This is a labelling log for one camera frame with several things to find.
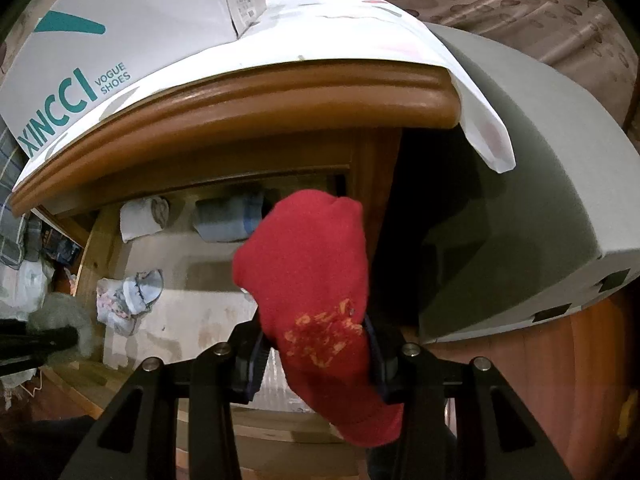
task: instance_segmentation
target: gray cardboard box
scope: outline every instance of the gray cardboard box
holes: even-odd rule
[[[555,319],[638,276],[640,157],[613,118],[586,90],[529,56],[428,27],[504,121],[517,165],[498,175],[474,156],[474,184],[461,175],[447,186],[458,201],[466,196],[422,241],[435,269],[427,278],[433,293],[420,307],[421,339]]]

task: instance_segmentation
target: wooden floor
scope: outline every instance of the wooden floor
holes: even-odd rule
[[[620,407],[628,395],[634,352],[629,318],[630,308],[618,294],[570,317],[431,349],[460,362],[489,357],[539,420],[575,480],[595,480],[616,446]],[[34,419],[82,413],[46,380],[30,405]]]

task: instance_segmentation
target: white cloth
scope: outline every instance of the white cloth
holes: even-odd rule
[[[42,306],[53,271],[43,258],[24,260],[19,270],[0,266],[0,319],[27,321]]]
[[[58,138],[54,150],[40,150],[27,163],[14,189],[51,156],[103,120],[107,108],[113,114],[161,89],[213,75],[322,59],[383,59],[446,68],[460,94],[460,126],[471,146],[497,173],[515,167],[504,123],[424,23],[383,0],[267,0],[267,10],[260,20],[239,40],[208,48],[153,72],[86,113]]]
[[[138,272],[124,280],[103,278],[96,284],[97,319],[129,337],[136,327],[139,314],[148,312],[158,299],[164,282],[160,270]]]
[[[160,232],[168,218],[169,203],[160,196],[129,200],[120,208],[122,241]]]
[[[35,374],[36,368],[31,368],[30,370],[23,370],[21,372],[16,372],[15,374],[2,376],[0,377],[0,382],[5,390],[13,390],[22,383],[31,379]]]

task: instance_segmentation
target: wooden board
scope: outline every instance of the wooden board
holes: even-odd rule
[[[94,323],[95,351],[91,359],[102,360],[102,344],[104,341],[104,325],[96,321],[95,284],[113,271],[110,261],[117,256],[122,245],[120,238],[120,207],[110,205],[103,208],[95,221],[94,228],[89,235],[86,247],[82,253],[76,292],[80,304],[87,310]]]
[[[233,284],[231,260],[239,243],[204,242],[191,227],[193,195],[172,200],[177,218],[164,231],[125,244],[113,263],[115,279],[160,269],[164,289],[151,311],[124,337],[106,329],[103,362],[111,368],[136,368],[156,356],[165,363],[197,357],[233,327],[253,317],[255,304]]]
[[[32,211],[38,218],[44,220],[47,224],[61,232],[70,240],[73,240],[80,247],[86,247],[89,240],[89,231],[82,227],[73,218],[60,218],[54,216],[43,206],[34,208]]]
[[[44,375],[93,418],[99,418],[126,374],[94,362],[44,368]],[[188,400],[178,403],[176,463],[189,468]],[[357,475],[359,452],[335,436],[315,413],[283,413],[233,406],[239,462],[260,474]]]
[[[362,204],[362,222],[370,262],[376,253],[385,219],[401,137],[400,128],[380,128],[361,132],[354,138],[348,195]]]
[[[438,357],[491,359],[536,417],[575,480],[595,480],[619,444],[634,336],[624,295],[545,324],[431,344]]]
[[[72,214],[95,209],[103,195],[91,184],[102,178],[153,187],[149,174],[140,181],[121,177],[145,164],[166,173],[166,158],[190,160],[213,147],[281,134],[309,140],[321,130],[453,128],[460,111],[442,67],[318,60],[243,70],[167,89],[115,114],[25,179],[11,205],[16,214],[39,205]],[[110,202],[126,200],[127,191],[121,187]],[[65,195],[61,208],[56,202]]]

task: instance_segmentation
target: bolt head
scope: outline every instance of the bolt head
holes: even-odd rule
[[[219,356],[225,356],[231,354],[231,345],[226,341],[221,341],[213,345],[213,353]]]
[[[404,343],[402,345],[402,354],[407,357],[416,357],[421,351],[420,345],[416,343]]]
[[[481,372],[485,372],[491,368],[491,361],[486,357],[476,357],[474,359],[474,366]]]
[[[153,372],[154,370],[158,370],[162,365],[162,359],[159,357],[147,357],[144,361],[142,361],[142,369],[145,372]]]

